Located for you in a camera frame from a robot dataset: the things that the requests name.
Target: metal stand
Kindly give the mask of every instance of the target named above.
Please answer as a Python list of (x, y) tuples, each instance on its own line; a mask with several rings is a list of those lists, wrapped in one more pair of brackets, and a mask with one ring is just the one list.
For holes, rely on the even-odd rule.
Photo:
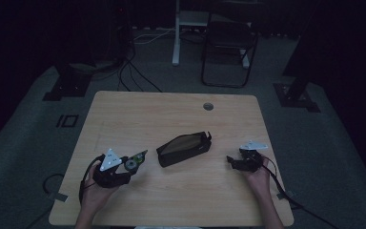
[(310, 113), (320, 113), (317, 104), (305, 90), (308, 81), (298, 77), (292, 85), (273, 84), (282, 107), (306, 108)]
[(59, 77), (51, 92), (44, 95), (43, 101), (59, 101), (63, 96), (83, 97), (91, 83), (92, 75), (78, 75), (69, 64), (55, 65)]

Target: metal chair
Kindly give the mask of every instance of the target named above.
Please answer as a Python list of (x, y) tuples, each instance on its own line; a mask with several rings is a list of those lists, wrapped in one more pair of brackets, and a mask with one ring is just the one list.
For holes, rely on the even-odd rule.
[[(208, 86), (241, 88), (249, 80), (254, 53), (261, 30), (269, 22), (269, 8), (257, 1), (222, 0), (214, 2), (210, 8), (206, 28), (206, 39), (202, 52), (201, 81)], [(241, 84), (212, 83), (205, 80), (204, 71), (208, 46), (223, 49), (236, 49), (240, 63), (251, 51), (251, 59), (246, 77)]]

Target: black case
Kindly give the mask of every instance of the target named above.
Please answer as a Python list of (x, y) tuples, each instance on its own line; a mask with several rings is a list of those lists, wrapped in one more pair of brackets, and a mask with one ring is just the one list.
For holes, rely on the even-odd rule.
[(211, 134), (205, 132), (192, 135), (180, 135), (156, 149), (159, 164), (167, 167), (210, 150)]

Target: wooden table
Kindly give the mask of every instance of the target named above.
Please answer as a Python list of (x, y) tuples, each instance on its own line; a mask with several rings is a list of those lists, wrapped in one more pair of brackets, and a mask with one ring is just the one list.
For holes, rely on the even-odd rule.
[[(212, 103), (213, 110), (206, 111), (204, 103)], [(156, 148), (178, 135), (203, 131), (213, 136), (208, 153), (167, 168), (159, 165)], [(267, 144), (269, 148), (259, 152), (275, 162), (257, 99), (251, 95), (99, 92), (59, 191), (69, 198), (54, 203), (50, 223), (75, 224), (80, 180), (89, 163), (112, 148), (120, 156), (148, 153), (130, 184), (111, 197), (94, 224), (260, 225), (254, 195), (226, 161), (226, 156), (239, 158), (239, 146), (249, 140)], [(284, 225), (293, 224), (290, 205), (276, 197), (273, 179), (271, 193)]]

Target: cable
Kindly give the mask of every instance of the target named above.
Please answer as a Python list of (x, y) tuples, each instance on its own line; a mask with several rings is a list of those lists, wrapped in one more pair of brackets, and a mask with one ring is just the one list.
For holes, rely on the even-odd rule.
[(49, 181), (49, 179), (53, 178), (53, 177), (62, 177), (64, 178), (64, 175), (63, 174), (53, 174), (49, 177), (47, 177), (44, 182), (43, 182), (43, 190), (46, 194), (50, 194), (51, 192), (49, 191), (49, 189), (46, 187), (47, 185), (47, 181)]
[[(134, 42), (134, 44), (135, 45), (146, 45), (146, 44), (150, 44), (151, 42), (153, 42), (154, 40), (156, 40), (156, 39), (158, 39), (158, 38), (160, 38), (160, 37), (162, 37), (162, 36), (164, 36), (164, 35), (166, 35), (166, 34), (168, 34), (170, 31), (172, 31), (173, 30), (173, 28), (172, 29), (169, 29), (168, 31), (165, 31), (164, 33), (161, 33), (161, 34), (154, 34), (155, 35), (155, 37), (153, 38), (153, 39), (151, 39), (151, 40), (149, 40), (149, 41), (147, 41), (147, 42), (142, 42), (142, 43), (136, 43), (136, 42)], [(137, 37), (135, 37), (134, 38), (134, 40), (137, 40), (137, 39), (139, 39), (139, 38), (141, 38), (141, 37), (144, 37), (144, 36), (153, 36), (152, 34), (142, 34), (142, 35), (139, 35), (139, 36), (137, 36)]]
[(269, 169), (267, 168), (265, 165), (261, 165), (263, 168), (265, 168), (270, 175), (272, 176), (275, 184), (277, 185), (278, 191), (280, 192), (281, 195), (284, 196), (285, 199), (287, 199), (290, 203), (292, 203), (293, 205), (295, 205), (295, 209), (301, 209), (303, 211), (305, 211), (306, 213), (310, 214), (311, 216), (325, 222), (326, 224), (328, 224), (329, 226), (335, 228), (335, 229), (339, 229), (338, 227), (334, 226), (332, 223), (330, 223), (328, 220), (318, 216), (317, 214), (311, 212), (310, 210), (306, 209), (304, 206), (302, 206), (300, 203), (296, 202), (295, 200), (293, 200), (292, 198), (290, 198), (284, 191), (284, 189), (282, 188), (280, 182), (278, 182), (277, 176)]
[[(132, 43), (132, 57), (126, 58), (126, 63), (123, 65), (123, 67), (121, 67), (120, 71), (118, 72), (118, 85), (117, 85), (117, 90), (119, 91), (120, 88), (120, 84), (123, 85), (124, 88), (126, 88), (127, 91), (131, 91), (129, 87), (127, 87), (127, 85), (124, 83), (123, 81), (123, 76), (122, 73), (124, 72), (124, 69), (126, 68), (126, 66), (129, 66), (129, 69), (131, 69), (131, 67), (133, 67), (135, 69), (135, 71), (143, 78), (145, 79), (148, 83), (150, 83), (151, 85), (153, 85), (160, 93), (162, 93), (162, 90), (160, 90), (155, 84), (153, 84), (151, 82), (150, 79), (148, 79), (143, 73), (141, 73), (136, 67), (135, 65), (132, 63), (132, 60), (135, 58), (136, 52), (135, 52), (135, 46), (134, 43)], [(141, 92), (144, 92), (144, 90), (137, 84), (137, 82), (135, 81), (135, 79), (132, 77), (132, 72), (130, 72), (132, 81), (135, 83), (135, 85), (141, 90)]]
[[(51, 176), (48, 176), (47, 178), (44, 179), (43, 181), (43, 191), (46, 193), (46, 194), (50, 194), (51, 192), (49, 191), (49, 189), (47, 188), (47, 182), (49, 181), (49, 179), (53, 178), (53, 177), (64, 177), (63, 174), (53, 174)], [(33, 222), (31, 222), (28, 226), (25, 227), (25, 229), (30, 229), (32, 228), (32, 226), (34, 226), (35, 223), (37, 223), (40, 219), (42, 219), (48, 212), (51, 211), (52, 209), (52, 205), (50, 205), (49, 208), (47, 208), (46, 211), (44, 211), (40, 216), (38, 216)]]

